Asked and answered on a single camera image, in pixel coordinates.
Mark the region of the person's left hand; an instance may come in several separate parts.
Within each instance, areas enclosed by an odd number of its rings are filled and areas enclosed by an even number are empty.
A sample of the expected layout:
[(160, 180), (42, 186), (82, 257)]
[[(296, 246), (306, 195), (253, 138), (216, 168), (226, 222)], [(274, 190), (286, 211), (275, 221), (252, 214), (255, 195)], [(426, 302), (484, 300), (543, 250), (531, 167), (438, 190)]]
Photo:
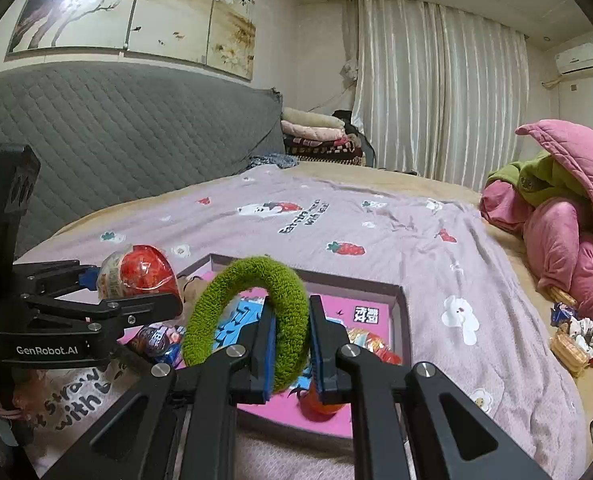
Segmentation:
[(28, 422), (40, 410), (40, 393), (45, 385), (43, 370), (19, 370), (0, 378), (0, 417)]

